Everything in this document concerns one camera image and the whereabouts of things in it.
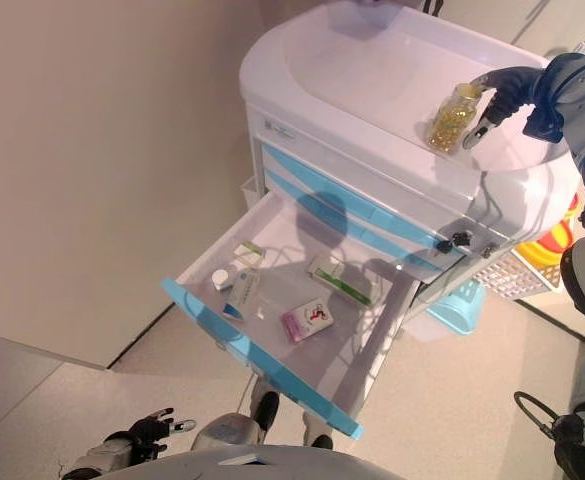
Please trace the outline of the dark right robot hand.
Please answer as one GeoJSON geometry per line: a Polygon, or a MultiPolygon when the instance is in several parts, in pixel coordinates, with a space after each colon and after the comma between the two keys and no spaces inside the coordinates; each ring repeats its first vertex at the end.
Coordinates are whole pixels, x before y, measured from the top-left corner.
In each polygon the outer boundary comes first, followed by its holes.
{"type": "Polygon", "coordinates": [[[476,126],[465,135],[462,148],[471,150],[520,107],[532,104],[536,86],[544,73],[543,68],[515,66],[492,70],[473,79],[470,85],[480,95],[488,90],[493,90],[494,94],[476,126]]]}

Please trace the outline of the dark left robot hand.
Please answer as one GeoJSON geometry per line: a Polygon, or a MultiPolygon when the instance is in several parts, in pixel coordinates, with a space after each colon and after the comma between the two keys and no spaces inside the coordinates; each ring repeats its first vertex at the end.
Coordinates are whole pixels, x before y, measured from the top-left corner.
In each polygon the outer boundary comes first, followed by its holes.
{"type": "Polygon", "coordinates": [[[143,448],[153,453],[161,453],[167,449],[164,440],[170,436],[190,432],[195,429],[197,422],[194,419],[175,419],[174,409],[167,407],[150,413],[136,421],[130,428],[130,433],[140,441],[143,448]]]}

